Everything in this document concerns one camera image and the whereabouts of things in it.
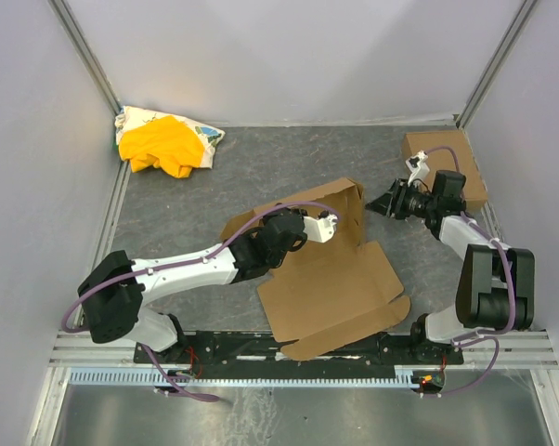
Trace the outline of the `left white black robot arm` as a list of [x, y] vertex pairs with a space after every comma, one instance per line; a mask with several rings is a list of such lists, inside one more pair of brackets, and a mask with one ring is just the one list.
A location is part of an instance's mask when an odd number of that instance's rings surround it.
[[149, 303], [207, 285], [257, 279], [277, 269], [285, 256], [307, 241], [301, 208], [277, 208], [258, 226], [198, 253], [163, 259], [128, 258], [113, 252], [78, 288], [86, 329], [96, 344], [131, 340], [163, 356], [177, 357], [189, 346], [178, 318]]

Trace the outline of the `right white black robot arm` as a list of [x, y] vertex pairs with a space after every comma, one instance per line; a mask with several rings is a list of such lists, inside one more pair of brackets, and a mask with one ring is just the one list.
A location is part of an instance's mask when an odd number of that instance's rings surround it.
[[461, 173], [439, 170], [433, 187], [423, 191], [416, 179], [399, 178], [365, 205], [396, 220], [421, 219], [462, 261], [454, 303], [420, 316], [407, 335], [381, 333], [378, 341], [385, 354], [428, 363], [480, 341], [526, 330], [533, 322], [535, 256], [486, 234], [467, 215], [465, 182]]

